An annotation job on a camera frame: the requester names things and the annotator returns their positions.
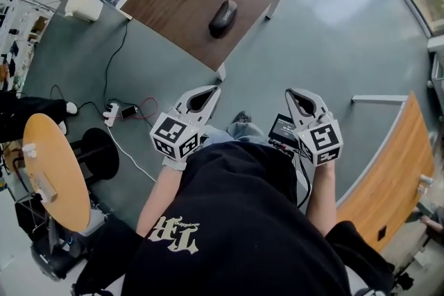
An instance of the power strip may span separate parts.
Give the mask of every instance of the power strip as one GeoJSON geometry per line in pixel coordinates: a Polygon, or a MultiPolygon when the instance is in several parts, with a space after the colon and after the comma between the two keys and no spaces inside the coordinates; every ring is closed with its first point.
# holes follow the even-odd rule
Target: power strip
{"type": "Polygon", "coordinates": [[[114,120],[117,117],[117,113],[119,112],[119,106],[116,103],[111,103],[111,110],[105,111],[102,116],[105,118],[105,124],[108,127],[112,127],[114,125],[114,120]]]}

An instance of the floor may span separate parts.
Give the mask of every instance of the floor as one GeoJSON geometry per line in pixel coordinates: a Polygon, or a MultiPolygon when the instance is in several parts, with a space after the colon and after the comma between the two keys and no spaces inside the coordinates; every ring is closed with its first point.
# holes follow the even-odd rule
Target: floor
{"type": "MultiPolygon", "coordinates": [[[[94,101],[102,110],[105,68],[125,34],[126,18],[104,7],[100,19],[90,24],[64,17],[62,7],[63,2],[36,50],[24,92],[49,97],[50,88],[58,84],[66,100],[94,101]]],[[[427,38],[403,0],[282,0],[271,21],[258,19],[226,67],[228,77],[221,84],[221,100],[211,122],[218,128],[247,110],[268,132],[277,113],[288,115],[288,87],[303,87],[324,99],[339,120],[344,139],[336,165],[338,199],[370,161],[398,111],[351,105],[353,95],[413,90],[429,131],[438,128],[439,105],[426,87],[431,70],[427,38]]],[[[210,69],[132,20],[125,44],[110,65],[106,98],[141,103],[155,96],[161,112],[185,90],[215,82],[210,69]]],[[[145,114],[152,110],[152,104],[144,106],[145,114]]],[[[67,125],[70,141],[88,128],[104,128],[92,105],[68,119],[67,125]]],[[[156,176],[162,157],[151,145],[149,130],[142,120],[128,120],[116,122],[112,133],[142,168],[156,176]]],[[[135,226],[152,187],[153,182],[120,154],[117,176],[93,190],[118,217],[135,226]]]]}

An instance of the round tabletop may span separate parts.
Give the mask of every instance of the round tabletop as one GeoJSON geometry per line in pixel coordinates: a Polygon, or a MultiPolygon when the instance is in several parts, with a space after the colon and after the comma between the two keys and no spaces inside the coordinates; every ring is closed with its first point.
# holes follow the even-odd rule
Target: round tabletop
{"type": "Polygon", "coordinates": [[[34,143],[36,158],[24,155],[34,191],[37,176],[45,176],[57,193],[53,202],[43,202],[48,213],[63,227],[79,232],[89,224],[91,205],[76,156],[58,125],[45,114],[34,114],[25,126],[23,146],[34,143]]]}

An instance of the white plastic container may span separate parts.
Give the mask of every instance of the white plastic container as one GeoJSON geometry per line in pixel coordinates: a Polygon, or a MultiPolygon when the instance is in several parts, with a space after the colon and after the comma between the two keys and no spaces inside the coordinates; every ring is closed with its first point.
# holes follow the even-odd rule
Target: white plastic container
{"type": "Polygon", "coordinates": [[[68,0],[65,16],[76,16],[84,20],[96,21],[102,11],[100,0],[68,0]]]}

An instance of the black t-shirt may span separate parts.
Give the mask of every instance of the black t-shirt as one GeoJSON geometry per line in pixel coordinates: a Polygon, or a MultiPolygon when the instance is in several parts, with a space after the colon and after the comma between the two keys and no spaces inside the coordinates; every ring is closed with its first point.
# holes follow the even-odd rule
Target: black t-shirt
{"type": "Polygon", "coordinates": [[[291,160],[271,147],[194,153],[177,197],[137,242],[122,295],[349,295],[344,263],[389,293],[385,260],[351,223],[323,238],[291,201],[295,180],[291,160]]]}

